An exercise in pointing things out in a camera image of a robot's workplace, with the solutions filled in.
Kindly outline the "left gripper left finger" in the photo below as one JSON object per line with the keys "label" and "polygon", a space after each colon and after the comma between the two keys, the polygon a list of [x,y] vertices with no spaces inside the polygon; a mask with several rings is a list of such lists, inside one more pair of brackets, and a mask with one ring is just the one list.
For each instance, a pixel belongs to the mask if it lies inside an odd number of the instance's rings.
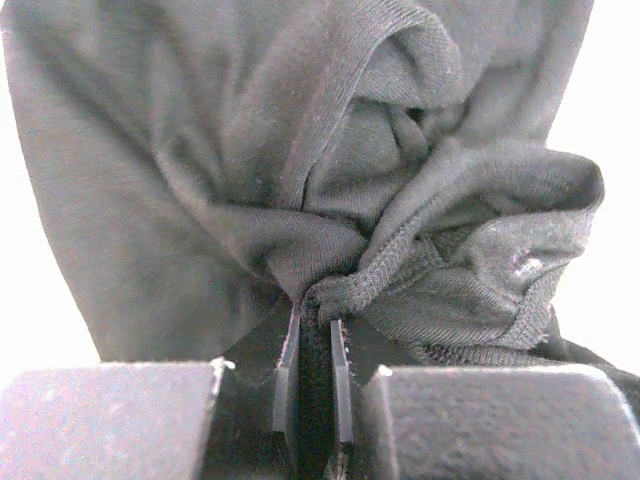
{"label": "left gripper left finger", "polygon": [[23,372],[1,390],[5,479],[293,479],[299,318],[208,362]]}

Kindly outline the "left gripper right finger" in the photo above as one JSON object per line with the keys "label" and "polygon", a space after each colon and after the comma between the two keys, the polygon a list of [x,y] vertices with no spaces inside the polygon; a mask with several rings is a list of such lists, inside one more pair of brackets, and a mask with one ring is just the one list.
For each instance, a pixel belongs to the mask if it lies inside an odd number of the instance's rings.
{"label": "left gripper right finger", "polygon": [[635,479],[630,396],[579,364],[416,366],[366,324],[330,325],[333,479]]}

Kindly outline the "black tank top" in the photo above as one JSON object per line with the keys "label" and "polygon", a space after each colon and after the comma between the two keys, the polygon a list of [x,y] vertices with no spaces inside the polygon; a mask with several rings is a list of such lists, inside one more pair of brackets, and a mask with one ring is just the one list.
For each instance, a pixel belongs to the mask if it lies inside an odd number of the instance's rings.
{"label": "black tank top", "polygon": [[45,235],[100,358],[299,318],[298,474],[333,479],[330,325],[416,366],[586,365],[552,305],[604,197],[546,141],[589,1],[8,1]]}

